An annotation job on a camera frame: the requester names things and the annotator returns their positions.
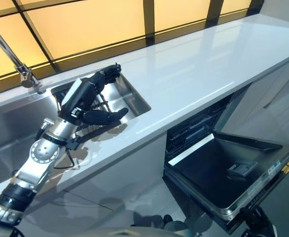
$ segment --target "window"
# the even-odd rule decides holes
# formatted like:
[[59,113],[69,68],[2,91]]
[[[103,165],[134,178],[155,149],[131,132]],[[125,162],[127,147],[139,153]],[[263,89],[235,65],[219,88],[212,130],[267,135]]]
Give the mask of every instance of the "window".
[[[42,79],[261,7],[260,0],[0,0],[0,34]],[[13,63],[0,48],[0,92],[19,85]]]

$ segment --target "dishwasher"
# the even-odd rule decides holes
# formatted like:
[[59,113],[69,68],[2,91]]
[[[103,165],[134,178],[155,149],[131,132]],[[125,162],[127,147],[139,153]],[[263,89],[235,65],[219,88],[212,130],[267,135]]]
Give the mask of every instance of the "dishwasher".
[[164,176],[227,233],[286,175],[289,144],[222,133],[238,92],[167,131]]

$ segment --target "kitchen sink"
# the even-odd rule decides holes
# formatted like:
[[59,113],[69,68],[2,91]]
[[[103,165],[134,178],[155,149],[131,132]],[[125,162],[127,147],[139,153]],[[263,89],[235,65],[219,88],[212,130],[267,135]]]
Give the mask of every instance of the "kitchen sink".
[[[73,82],[69,82],[51,90],[51,94],[56,100],[58,109],[61,108],[61,102],[72,84]],[[76,134],[83,137],[82,142],[99,136],[113,127],[126,123],[151,109],[149,104],[122,74],[117,78],[115,83],[107,84],[105,86],[103,91],[97,95],[91,108],[107,112],[116,112],[122,108],[128,108],[129,111],[120,121],[110,125],[83,125],[79,127]]]
[[[9,179],[26,161],[44,118],[57,118],[61,101],[77,78],[47,88],[42,95],[31,94],[0,106],[0,183]],[[106,126],[81,126],[76,134],[86,142],[151,109],[123,75],[115,83],[106,85],[92,105],[92,109],[109,112],[122,108],[128,108],[129,112],[119,122]]]

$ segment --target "white cabinet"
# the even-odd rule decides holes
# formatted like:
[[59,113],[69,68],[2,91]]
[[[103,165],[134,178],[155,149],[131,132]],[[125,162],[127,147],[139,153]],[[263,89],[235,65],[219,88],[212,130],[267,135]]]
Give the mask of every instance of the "white cabinet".
[[94,203],[117,210],[124,202],[163,176],[166,133],[120,158],[110,168],[67,190]]
[[222,131],[236,133],[245,121],[268,106],[288,82],[289,62],[253,82],[224,125]]

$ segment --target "faucet spout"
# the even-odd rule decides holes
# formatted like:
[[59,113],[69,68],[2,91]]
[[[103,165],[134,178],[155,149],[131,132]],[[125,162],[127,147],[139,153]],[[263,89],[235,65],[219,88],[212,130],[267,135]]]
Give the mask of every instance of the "faucet spout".
[[28,68],[24,63],[22,63],[16,54],[11,50],[9,45],[0,35],[0,47],[10,58],[10,60],[15,65],[16,71],[20,74],[20,82],[23,87],[34,88],[34,91],[41,94],[44,91],[40,91],[40,83],[38,79],[33,75],[31,68]]

